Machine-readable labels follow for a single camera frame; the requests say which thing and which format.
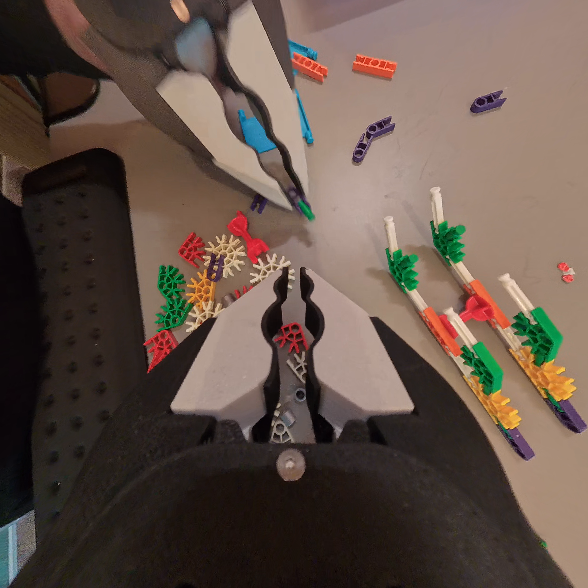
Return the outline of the yellow toy connector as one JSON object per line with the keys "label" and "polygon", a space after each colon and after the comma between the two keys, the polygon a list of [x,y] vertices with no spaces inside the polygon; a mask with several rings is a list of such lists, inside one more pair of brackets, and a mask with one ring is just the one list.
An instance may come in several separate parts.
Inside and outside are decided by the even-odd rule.
{"label": "yellow toy connector", "polygon": [[198,278],[190,278],[189,283],[186,284],[187,301],[202,309],[203,305],[215,299],[216,283],[208,277],[208,269],[197,273]]}

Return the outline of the person's left hand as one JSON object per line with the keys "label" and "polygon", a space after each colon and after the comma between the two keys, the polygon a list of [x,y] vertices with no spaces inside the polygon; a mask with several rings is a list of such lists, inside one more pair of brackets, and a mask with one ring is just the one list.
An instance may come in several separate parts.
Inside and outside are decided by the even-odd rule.
{"label": "person's left hand", "polygon": [[84,35],[90,23],[78,10],[75,1],[44,1],[51,19],[67,45],[83,60],[109,78],[107,66],[85,44]]}

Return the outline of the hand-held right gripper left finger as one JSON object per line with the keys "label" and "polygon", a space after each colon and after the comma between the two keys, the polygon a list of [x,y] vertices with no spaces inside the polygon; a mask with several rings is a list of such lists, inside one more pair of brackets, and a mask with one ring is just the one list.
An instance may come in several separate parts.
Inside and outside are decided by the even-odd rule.
{"label": "hand-held right gripper left finger", "polygon": [[211,329],[171,403],[178,415],[217,420],[260,420],[268,411],[263,386],[272,368],[270,311],[280,315],[287,296],[287,268],[271,273],[195,334]]}

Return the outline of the red toy spool piece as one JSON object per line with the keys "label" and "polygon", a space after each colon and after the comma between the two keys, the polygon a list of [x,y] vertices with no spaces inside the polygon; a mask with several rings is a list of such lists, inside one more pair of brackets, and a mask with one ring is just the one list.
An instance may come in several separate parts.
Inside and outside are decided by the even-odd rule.
{"label": "red toy spool piece", "polygon": [[227,228],[236,237],[244,239],[247,257],[253,264],[258,263],[261,254],[268,252],[269,247],[262,239],[253,238],[249,234],[247,217],[241,211],[237,211]]}

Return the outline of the joined purple toy connectors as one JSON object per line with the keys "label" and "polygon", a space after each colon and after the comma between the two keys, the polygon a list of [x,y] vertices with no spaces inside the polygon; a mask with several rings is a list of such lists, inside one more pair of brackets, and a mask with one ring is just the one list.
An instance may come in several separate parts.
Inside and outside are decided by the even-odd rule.
{"label": "joined purple toy connectors", "polygon": [[353,150],[352,162],[355,164],[360,164],[364,160],[371,143],[381,136],[392,133],[395,128],[395,124],[396,123],[392,121],[391,115],[370,124],[358,140]]}

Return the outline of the toy rail assembly with spool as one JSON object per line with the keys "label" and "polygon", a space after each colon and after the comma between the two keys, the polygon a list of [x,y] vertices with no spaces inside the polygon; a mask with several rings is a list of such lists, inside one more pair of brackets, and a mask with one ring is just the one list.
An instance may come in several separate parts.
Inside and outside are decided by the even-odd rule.
{"label": "toy rail assembly with spool", "polygon": [[486,322],[504,342],[514,361],[537,389],[557,420],[568,430],[580,434],[587,425],[571,404],[576,390],[574,379],[555,365],[562,344],[562,334],[548,314],[533,305],[518,284],[506,273],[499,277],[519,312],[508,319],[481,282],[464,264],[463,225],[450,226],[443,213],[440,187],[430,189],[433,245],[456,280],[469,295],[460,317],[464,322]]}

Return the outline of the white snowflake toy connector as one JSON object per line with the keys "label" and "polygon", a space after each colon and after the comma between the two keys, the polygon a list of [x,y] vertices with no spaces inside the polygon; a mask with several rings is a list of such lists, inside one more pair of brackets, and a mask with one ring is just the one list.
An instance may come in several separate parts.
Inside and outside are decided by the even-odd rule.
{"label": "white snowflake toy connector", "polygon": [[210,257],[212,254],[224,256],[224,269],[223,277],[233,277],[234,271],[241,271],[242,266],[246,264],[246,252],[245,246],[240,244],[240,239],[235,238],[231,235],[227,238],[226,235],[222,237],[216,237],[217,243],[214,244],[209,241],[209,246],[205,247],[206,255],[203,257],[203,264],[205,267],[209,267]]}
{"label": "white snowflake toy connector", "polygon": [[202,302],[200,305],[195,305],[188,313],[185,321],[186,333],[191,333],[197,329],[203,322],[210,318],[215,318],[224,310],[221,303],[216,303],[214,300]]}
{"label": "white snowflake toy connector", "polygon": [[281,256],[278,259],[278,255],[274,253],[272,256],[266,254],[266,261],[263,261],[261,258],[258,259],[257,263],[254,263],[252,267],[254,268],[254,272],[251,272],[251,280],[250,284],[255,285],[257,283],[261,283],[264,281],[270,274],[281,271],[283,268],[288,270],[288,289],[292,289],[292,282],[295,281],[295,270],[290,267],[291,261],[287,260],[285,256]]}

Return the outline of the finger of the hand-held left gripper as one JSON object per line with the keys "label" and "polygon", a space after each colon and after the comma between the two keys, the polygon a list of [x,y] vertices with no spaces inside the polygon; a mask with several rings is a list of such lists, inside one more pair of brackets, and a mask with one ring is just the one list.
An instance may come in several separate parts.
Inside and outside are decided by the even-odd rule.
{"label": "finger of the hand-held left gripper", "polygon": [[[282,29],[276,39],[278,51],[272,44],[259,15],[258,8],[261,4],[261,1],[246,1],[232,13],[226,40],[224,43],[219,43],[219,64],[224,66],[228,82],[234,84],[235,97],[244,98],[252,107],[252,116],[257,118],[268,138],[276,145],[276,149],[261,154],[253,149],[257,153],[261,168],[277,181],[284,195],[287,188],[296,187],[308,203],[305,143],[303,141],[303,183],[301,183],[292,166],[290,155],[285,145],[278,140],[270,121],[270,110],[277,107],[274,105],[268,107],[263,101],[263,98],[270,94],[270,85],[285,89],[284,84],[287,82],[294,93],[295,89],[289,80],[292,70],[280,3],[279,1],[269,2],[278,13],[277,23]],[[240,128],[242,138],[236,137],[246,144],[238,114],[237,126]]]}
{"label": "finger of the hand-held left gripper", "polygon": [[[285,82],[285,89],[270,85],[263,98],[270,110],[274,132],[285,145],[294,171],[303,183],[303,138],[298,101]],[[292,210],[277,181],[262,168],[257,153],[240,141],[229,128],[222,100],[209,80],[199,73],[174,71],[158,85],[162,99],[211,153],[213,163],[256,193],[285,210]]]}

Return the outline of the orange toy connector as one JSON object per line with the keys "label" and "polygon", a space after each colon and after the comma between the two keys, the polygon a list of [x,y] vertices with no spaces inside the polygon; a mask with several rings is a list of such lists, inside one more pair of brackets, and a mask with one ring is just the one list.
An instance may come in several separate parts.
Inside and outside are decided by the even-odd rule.
{"label": "orange toy connector", "polygon": [[352,64],[352,71],[373,77],[392,79],[397,66],[396,62],[357,54]]}
{"label": "orange toy connector", "polygon": [[308,58],[306,55],[293,52],[291,57],[292,67],[295,71],[304,74],[305,76],[314,79],[319,83],[323,83],[325,77],[328,75],[328,68],[320,63]]}

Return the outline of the green toy connector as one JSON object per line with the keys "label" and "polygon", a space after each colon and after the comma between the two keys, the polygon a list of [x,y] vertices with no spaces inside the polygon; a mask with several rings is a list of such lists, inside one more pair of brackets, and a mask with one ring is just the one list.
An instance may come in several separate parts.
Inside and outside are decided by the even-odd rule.
{"label": "green toy connector", "polygon": [[183,277],[179,269],[172,265],[159,266],[157,287],[166,300],[179,299],[185,293],[181,288],[186,283]]}
{"label": "green toy connector", "polygon": [[155,321],[157,332],[183,325],[193,305],[184,298],[173,297],[166,298],[166,305],[160,308],[162,312],[156,314],[158,319]]}

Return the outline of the black perforated panel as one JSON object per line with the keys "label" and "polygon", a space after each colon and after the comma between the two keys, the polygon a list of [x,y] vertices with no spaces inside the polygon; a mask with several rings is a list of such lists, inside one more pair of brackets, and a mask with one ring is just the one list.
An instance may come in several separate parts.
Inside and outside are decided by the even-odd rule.
{"label": "black perforated panel", "polygon": [[122,160],[91,149],[25,177],[24,222],[42,303],[44,362],[32,430],[38,543],[105,423],[146,373]]}

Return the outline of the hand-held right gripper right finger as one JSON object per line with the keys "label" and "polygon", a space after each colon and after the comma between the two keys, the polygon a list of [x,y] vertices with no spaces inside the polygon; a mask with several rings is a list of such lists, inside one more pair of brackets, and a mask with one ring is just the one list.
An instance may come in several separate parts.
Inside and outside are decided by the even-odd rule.
{"label": "hand-held right gripper right finger", "polygon": [[411,400],[370,316],[316,272],[301,268],[307,352],[306,400],[313,420],[334,429],[349,420],[409,414]]}

